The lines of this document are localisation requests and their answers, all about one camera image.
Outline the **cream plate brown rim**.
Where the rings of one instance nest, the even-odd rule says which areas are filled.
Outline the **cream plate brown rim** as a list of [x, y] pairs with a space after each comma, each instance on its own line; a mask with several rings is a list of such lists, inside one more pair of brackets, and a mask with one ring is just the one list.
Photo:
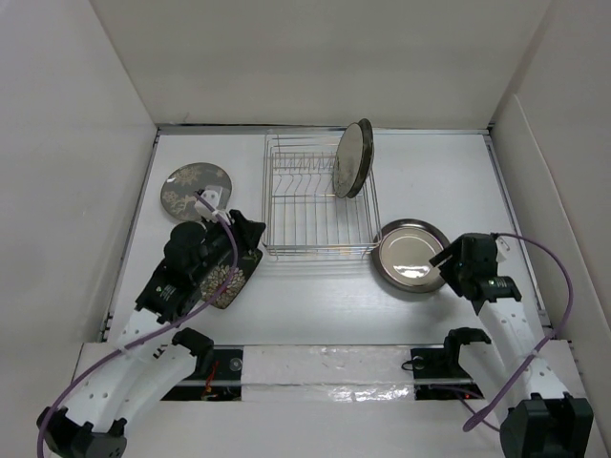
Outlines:
[[421, 219], [397, 219], [386, 224], [373, 240], [371, 258], [378, 274], [402, 291], [427, 294], [444, 286], [430, 259], [450, 245], [434, 225]]

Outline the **black floral square plate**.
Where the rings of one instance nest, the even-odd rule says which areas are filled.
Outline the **black floral square plate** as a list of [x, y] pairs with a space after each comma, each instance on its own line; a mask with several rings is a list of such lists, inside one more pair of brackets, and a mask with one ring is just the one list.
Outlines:
[[210, 303], [218, 309], [226, 309], [238, 297], [244, 289], [255, 270], [263, 258], [263, 251], [259, 248], [243, 253], [239, 258], [237, 266], [233, 267], [233, 254], [227, 254], [200, 284], [201, 300], [208, 302], [210, 298], [226, 282], [230, 274], [233, 274], [231, 281], [227, 284], [223, 292]]

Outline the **grey reindeer round plate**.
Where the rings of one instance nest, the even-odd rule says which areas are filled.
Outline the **grey reindeer round plate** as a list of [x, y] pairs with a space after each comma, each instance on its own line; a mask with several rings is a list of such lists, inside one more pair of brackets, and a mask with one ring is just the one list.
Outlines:
[[233, 191], [232, 180], [223, 168], [207, 162], [187, 164], [173, 172], [161, 187], [161, 205], [175, 219], [199, 221], [201, 217], [195, 209], [195, 193], [207, 185], [226, 189], [224, 210]]

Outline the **cream plate tree branch print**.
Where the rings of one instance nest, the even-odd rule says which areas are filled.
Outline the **cream plate tree branch print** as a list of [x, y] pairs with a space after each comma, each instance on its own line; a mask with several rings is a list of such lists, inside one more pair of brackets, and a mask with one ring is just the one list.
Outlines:
[[366, 171], [366, 152], [366, 135], [361, 124], [349, 124], [340, 138], [333, 164], [332, 186], [337, 198], [353, 198], [358, 194]]

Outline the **round plate patterned dark rim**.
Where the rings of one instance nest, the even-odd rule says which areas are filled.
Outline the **round plate patterned dark rim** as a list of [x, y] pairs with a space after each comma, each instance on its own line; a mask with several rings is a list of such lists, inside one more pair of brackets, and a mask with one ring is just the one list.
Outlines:
[[356, 179], [348, 191], [348, 198], [355, 198], [361, 191], [371, 170], [374, 158], [373, 128], [370, 121], [367, 118], [362, 118], [357, 122], [357, 125], [363, 136], [362, 156]]

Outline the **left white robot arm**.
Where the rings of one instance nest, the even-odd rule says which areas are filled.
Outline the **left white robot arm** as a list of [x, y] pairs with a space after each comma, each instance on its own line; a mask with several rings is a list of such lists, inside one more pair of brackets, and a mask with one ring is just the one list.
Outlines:
[[240, 211], [176, 225], [115, 349], [39, 415], [37, 456], [120, 457], [136, 420], [187, 377], [214, 366], [214, 342], [187, 321], [236, 299], [262, 260], [266, 228]]

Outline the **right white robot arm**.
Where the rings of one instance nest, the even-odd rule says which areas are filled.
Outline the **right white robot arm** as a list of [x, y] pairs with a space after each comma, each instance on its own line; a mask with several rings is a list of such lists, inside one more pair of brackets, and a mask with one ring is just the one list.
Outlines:
[[430, 260], [481, 323], [451, 331], [451, 346], [440, 354], [444, 369], [467, 372], [487, 403], [462, 429], [470, 432], [494, 415], [506, 457], [582, 457], [593, 409], [570, 393], [541, 353], [557, 333], [533, 330], [516, 282], [499, 275], [502, 237], [463, 234]]

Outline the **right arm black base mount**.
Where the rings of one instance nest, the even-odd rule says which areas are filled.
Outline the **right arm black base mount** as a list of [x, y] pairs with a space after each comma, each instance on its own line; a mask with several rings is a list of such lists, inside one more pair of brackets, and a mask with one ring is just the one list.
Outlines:
[[471, 376], [442, 347], [416, 347], [402, 369], [411, 373], [417, 401], [477, 400], [483, 395]]

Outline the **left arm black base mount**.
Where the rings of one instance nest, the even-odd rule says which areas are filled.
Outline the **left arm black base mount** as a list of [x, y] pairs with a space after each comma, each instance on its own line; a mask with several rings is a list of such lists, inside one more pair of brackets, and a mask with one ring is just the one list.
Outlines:
[[162, 398], [174, 402], [232, 402], [242, 399], [242, 346], [216, 346], [209, 363], [198, 361], [196, 371]]

